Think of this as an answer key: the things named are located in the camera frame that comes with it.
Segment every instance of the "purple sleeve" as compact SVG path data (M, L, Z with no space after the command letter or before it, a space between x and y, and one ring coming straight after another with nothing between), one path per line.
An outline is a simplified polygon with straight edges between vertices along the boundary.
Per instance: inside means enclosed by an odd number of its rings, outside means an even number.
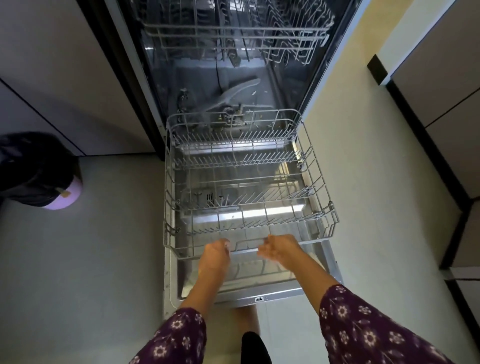
M327 290L319 316L330 363L452 363L342 285Z
M130 364L201 364L207 343L202 315L193 308L177 310Z

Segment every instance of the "person's left hand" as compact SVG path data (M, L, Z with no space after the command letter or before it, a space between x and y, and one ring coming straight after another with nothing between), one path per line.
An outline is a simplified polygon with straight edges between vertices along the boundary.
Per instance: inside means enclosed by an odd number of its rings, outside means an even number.
M218 239L207 244L198 263L198 276L213 274L215 277L225 278L230 265L230 253L227 239Z

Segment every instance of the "dishwasher rack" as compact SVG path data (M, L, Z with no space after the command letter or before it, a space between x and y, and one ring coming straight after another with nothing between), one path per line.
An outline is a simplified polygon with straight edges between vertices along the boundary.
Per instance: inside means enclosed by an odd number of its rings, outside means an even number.
M335 16L325 0L159 0L157 16L137 10L145 33L165 59L263 58L312 61L329 39Z
M164 245L177 259L220 237L240 253L269 233L333 235L338 216L298 111L177 114L167 130Z

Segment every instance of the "black pants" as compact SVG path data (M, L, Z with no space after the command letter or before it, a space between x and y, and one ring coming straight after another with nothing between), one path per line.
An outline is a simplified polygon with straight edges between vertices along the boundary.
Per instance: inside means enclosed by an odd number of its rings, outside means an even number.
M240 364L272 364L264 342L252 331L246 332L241 338Z

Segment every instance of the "garbage bag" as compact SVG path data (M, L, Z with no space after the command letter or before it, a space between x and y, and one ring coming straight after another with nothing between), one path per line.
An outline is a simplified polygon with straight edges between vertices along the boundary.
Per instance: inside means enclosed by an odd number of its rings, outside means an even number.
M76 164L52 134L0 135L0 197L46 206L72 183Z

